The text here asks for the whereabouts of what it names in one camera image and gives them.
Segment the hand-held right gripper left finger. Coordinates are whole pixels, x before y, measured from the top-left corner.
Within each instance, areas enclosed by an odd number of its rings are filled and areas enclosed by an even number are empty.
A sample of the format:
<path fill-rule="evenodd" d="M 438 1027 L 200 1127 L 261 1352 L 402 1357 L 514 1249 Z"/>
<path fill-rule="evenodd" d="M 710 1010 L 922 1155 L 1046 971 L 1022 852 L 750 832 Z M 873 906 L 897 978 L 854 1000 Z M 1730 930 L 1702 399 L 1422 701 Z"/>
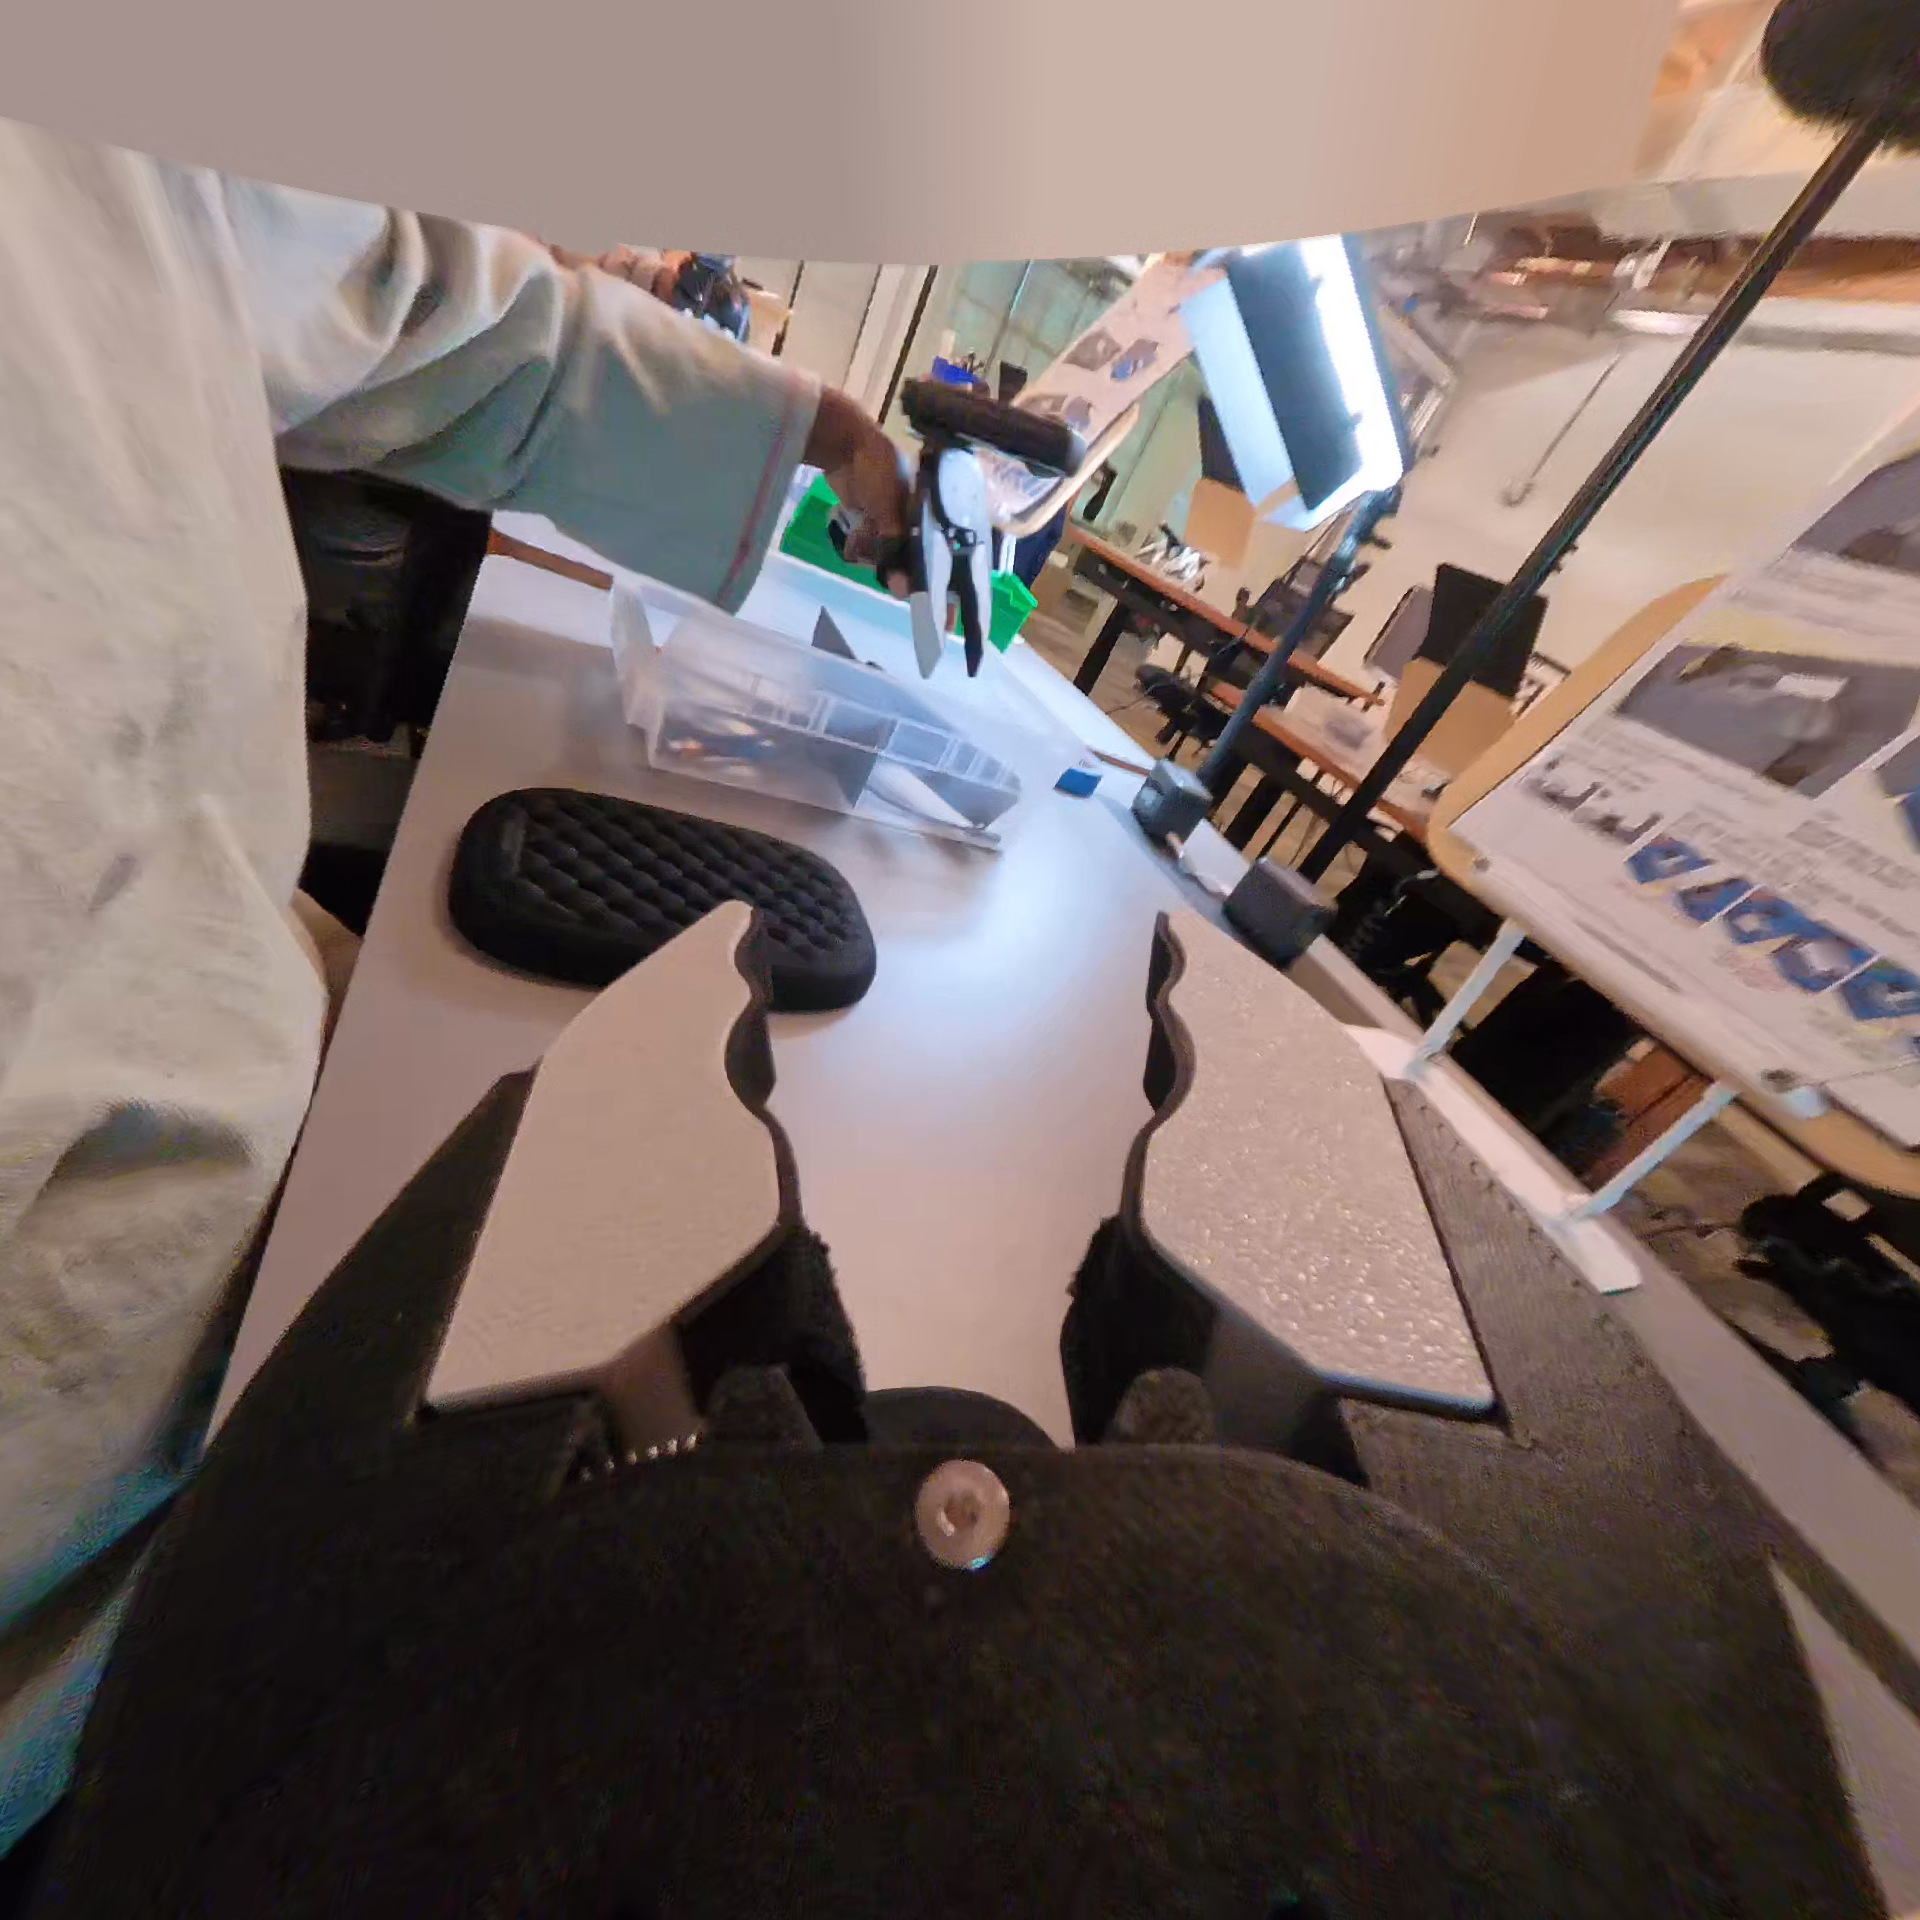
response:
<path fill-rule="evenodd" d="M 422 1386 L 434 1412 L 585 1395 L 618 1447 L 692 1441 L 721 1377 L 786 1372 L 823 1437 L 866 1386 L 769 1114 L 765 943 L 721 903 L 535 1067 Z"/>

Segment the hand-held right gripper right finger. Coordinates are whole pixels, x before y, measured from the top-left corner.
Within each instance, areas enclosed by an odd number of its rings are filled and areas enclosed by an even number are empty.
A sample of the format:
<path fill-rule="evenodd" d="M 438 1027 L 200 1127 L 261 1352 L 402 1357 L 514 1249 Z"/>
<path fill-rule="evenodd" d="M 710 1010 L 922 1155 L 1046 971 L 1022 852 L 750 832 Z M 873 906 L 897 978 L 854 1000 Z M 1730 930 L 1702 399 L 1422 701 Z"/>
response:
<path fill-rule="evenodd" d="M 1349 1408 L 1497 1434 L 1497 1388 L 1380 1069 L 1302 988 L 1158 914 L 1146 1119 L 1068 1308 L 1072 1437 L 1154 1373 L 1236 1450 L 1340 1450 Z"/>

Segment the clear plastic bin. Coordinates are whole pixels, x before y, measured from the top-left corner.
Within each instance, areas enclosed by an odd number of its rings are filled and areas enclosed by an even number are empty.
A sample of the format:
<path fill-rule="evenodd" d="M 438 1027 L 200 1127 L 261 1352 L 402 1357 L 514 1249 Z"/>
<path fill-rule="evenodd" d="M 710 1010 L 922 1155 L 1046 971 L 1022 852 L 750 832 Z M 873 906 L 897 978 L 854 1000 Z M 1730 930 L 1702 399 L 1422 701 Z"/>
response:
<path fill-rule="evenodd" d="M 647 764 L 901 832 L 996 848 L 1039 739 L 876 665 L 616 579 L 607 637 Z"/>

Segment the person's left forearm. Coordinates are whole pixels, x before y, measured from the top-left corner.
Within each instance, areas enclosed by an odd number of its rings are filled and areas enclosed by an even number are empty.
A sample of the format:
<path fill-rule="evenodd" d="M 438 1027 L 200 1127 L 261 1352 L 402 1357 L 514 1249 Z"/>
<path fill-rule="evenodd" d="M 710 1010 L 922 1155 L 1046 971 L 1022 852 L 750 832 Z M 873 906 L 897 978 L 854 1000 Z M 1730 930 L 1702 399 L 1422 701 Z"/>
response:
<path fill-rule="evenodd" d="M 230 184 L 284 465 L 565 538 L 726 613 L 824 388 L 517 232 Z"/>

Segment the person's left hand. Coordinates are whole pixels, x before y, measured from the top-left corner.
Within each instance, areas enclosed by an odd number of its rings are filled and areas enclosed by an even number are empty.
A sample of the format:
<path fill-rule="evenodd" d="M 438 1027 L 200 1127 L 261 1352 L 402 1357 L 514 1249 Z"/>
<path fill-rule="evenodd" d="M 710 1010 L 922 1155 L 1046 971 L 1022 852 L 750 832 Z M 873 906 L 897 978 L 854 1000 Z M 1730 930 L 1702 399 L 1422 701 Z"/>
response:
<path fill-rule="evenodd" d="M 892 597 L 909 595 L 909 571 L 889 555 L 904 539 L 914 506 L 895 447 L 842 392 L 821 388 L 801 463 L 833 492 L 842 520 L 842 557 L 873 571 Z"/>

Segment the printed instruction sheet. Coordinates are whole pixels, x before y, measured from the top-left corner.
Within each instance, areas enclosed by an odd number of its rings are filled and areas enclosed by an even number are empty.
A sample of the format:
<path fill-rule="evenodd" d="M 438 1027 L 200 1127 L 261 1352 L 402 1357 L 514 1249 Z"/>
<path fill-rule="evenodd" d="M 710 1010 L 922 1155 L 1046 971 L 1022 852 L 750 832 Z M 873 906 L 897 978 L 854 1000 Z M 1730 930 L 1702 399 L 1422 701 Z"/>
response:
<path fill-rule="evenodd" d="M 1782 1120 L 1914 1157 L 1914 424 L 1449 799 L 1469 884 Z"/>
<path fill-rule="evenodd" d="M 1184 306 L 1221 276 L 1215 264 L 1152 257 L 1015 404 L 1064 424 L 1084 443 L 1096 441 L 1191 355 Z"/>

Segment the green plastic bin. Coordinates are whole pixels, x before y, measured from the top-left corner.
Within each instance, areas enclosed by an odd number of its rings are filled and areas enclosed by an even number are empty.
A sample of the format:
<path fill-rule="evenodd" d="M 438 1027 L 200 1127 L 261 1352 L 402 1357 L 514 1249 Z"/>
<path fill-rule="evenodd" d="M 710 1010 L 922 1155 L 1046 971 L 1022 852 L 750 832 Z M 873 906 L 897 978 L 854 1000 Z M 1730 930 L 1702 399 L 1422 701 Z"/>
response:
<path fill-rule="evenodd" d="M 778 549 L 790 557 L 833 579 L 848 580 L 864 589 L 884 592 L 870 568 L 860 568 L 846 561 L 832 539 L 832 520 L 837 516 L 837 495 L 815 468 L 799 468 L 796 495 L 789 504 Z M 1023 631 L 1025 621 L 1038 610 L 1038 597 L 1006 570 L 991 573 L 991 629 L 990 642 L 1006 651 Z"/>

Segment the wooden top office desk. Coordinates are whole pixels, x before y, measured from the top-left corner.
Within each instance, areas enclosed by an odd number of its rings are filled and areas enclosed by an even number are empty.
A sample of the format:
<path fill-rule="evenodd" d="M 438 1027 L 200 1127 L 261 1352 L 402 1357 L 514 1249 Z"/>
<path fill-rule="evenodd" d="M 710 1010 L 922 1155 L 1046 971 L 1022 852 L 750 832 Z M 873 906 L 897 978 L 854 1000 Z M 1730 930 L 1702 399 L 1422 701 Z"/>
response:
<path fill-rule="evenodd" d="M 1072 538 L 1072 577 L 1109 602 L 1109 613 L 1072 672 L 1080 692 L 1093 692 L 1101 682 L 1124 634 L 1146 645 L 1173 640 L 1176 667 L 1193 658 L 1199 663 L 1202 690 L 1248 689 L 1310 602 L 1296 583 L 1280 579 L 1255 602 L 1240 597 L 1236 610 L 1225 610 L 1140 555 L 1089 532 Z"/>

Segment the black foam-lined case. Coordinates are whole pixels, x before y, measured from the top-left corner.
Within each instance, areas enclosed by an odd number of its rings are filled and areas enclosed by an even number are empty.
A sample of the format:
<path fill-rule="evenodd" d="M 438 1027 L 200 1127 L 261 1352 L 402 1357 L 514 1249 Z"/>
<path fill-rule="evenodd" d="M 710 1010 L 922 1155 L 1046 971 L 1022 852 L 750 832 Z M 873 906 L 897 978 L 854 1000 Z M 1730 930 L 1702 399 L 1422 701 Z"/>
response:
<path fill-rule="evenodd" d="M 485 802 L 447 868 L 447 922 L 481 959 L 601 991 L 719 906 L 753 913 L 769 1005 L 860 1003 L 877 947 L 850 883 L 768 832 L 569 787 Z"/>

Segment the white light panel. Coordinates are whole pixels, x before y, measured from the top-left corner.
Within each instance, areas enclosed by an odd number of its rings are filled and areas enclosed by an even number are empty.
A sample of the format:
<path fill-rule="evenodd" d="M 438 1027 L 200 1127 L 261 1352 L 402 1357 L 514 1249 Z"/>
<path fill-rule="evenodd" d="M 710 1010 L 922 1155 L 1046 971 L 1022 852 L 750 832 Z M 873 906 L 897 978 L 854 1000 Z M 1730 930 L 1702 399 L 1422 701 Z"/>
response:
<path fill-rule="evenodd" d="M 1178 316 L 1257 516 L 1310 532 L 1384 509 L 1413 453 L 1374 287 L 1345 233 L 1225 252 Z"/>

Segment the black light stand pole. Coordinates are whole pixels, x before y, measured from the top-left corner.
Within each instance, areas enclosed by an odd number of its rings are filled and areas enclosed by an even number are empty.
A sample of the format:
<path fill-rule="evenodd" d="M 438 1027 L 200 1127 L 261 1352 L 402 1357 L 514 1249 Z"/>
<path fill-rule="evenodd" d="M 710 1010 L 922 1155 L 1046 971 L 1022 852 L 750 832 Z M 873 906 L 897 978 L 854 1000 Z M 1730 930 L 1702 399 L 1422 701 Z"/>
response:
<path fill-rule="evenodd" d="M 1378 527 L 1396 516 L 1401 495 L 1402 484 L 1384 488 L 1359 496 L 1350 508 L 1342 535 L 1324 557 L 1300 610 L 1272 640 L 1265 661 L 1239 695 L 1208 754 L 1193 768 L 1173 756 L 1152 764 L 1134 795 L 1134 819 L 1149 847 L 1160 850 L 1181 847 L 1212 813 L 1221 793 L 1231 787 L 1240 739 L 1253 731 L 1258 714 L 1272 705 L 1313 625 L 1353 580 L 1359 552 L 1380 543 Z"/>
<path fill-rule="evenodd" d="M 1778 279 L 1786 258 L 1823 223 L 1876 151 L 1888 144 L 1914 144 L 1913 91 L 1902 101 L 1885 98 L 1873 109 L 1858 112 L 1831 156 L 1823 157 L 1808 186 L 1786 205 L 1782 220 L 1772 226 L 1736 276 L 1728 281 L 1716 306 L 1673 356 L 1668 371 L 1626 421 L 1621 437 L 1607 448 L 1542 539 L 1529 549 L 1514 577 L 1500 589 L 1476 627 L 1469 629 L 1450 661 L 1408 712 L 1408 719 L 1382 744 L 1380 754 L 1350 783 L 1350 799 L 1312 847 L 1302 867 L 1271 871 L 1257 863 L 1244 876 L 1236 893 L 1253 891 L 1253 906 L 1258 906 L 1265 893 L 1274 893 L 1281 911 L 1281 924 L 1274 933 L 1257 930 L 1253 924 L 1239 919 L 1231 924 L 1240 939 L 1255 947 L 1264 960 L 1278 970 L 1288 970 L 1321 939 L 1328 924 L 1328 903 L 1319 897 L 1317 880 L 1328 871 L 1332 855 L 1344 850 L 1358 837 L 1358 829 L 1368 824 L 1374 808 L 1405 761 L 1449 714 L 1458 692 L 1471 682 L 1473 669 L 1497 651 L 1500 640 L 1517 621 L 1526 602 L 1544 587 L 1550 577 L 1574 552 L 1600 508 L 1618 492 L 1625 476 L 1662 435 L 1685 399 L 1692 396 L 1711 362 L 1736 337 L 1740 327 Z"/>

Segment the person's grey sweatshirt torso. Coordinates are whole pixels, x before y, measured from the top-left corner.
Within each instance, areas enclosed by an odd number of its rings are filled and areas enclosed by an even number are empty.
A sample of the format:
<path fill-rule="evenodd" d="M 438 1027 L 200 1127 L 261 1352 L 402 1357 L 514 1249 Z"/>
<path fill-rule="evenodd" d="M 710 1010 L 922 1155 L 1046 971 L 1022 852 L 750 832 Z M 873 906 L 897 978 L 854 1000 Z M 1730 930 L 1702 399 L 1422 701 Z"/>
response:
<path fill-rule="evenodd" d="M 4 1852 L 65 1787 L 327 988 L 303 599 L 221 186 L 4 121 Z"/>

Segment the black round microphone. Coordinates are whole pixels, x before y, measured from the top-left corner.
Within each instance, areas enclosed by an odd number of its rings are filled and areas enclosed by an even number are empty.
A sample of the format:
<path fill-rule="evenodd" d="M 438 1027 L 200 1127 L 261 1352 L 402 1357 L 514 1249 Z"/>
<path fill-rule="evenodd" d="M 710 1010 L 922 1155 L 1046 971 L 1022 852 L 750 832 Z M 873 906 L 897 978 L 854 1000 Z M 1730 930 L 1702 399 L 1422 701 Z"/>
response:
<path fill-rule="evenodd" d="M 1888 139 L 1914 143 L 1917 5 L 1780 3 L 1760 41 L 1776 101 L 1815 127 L 1888 120 Z"/>

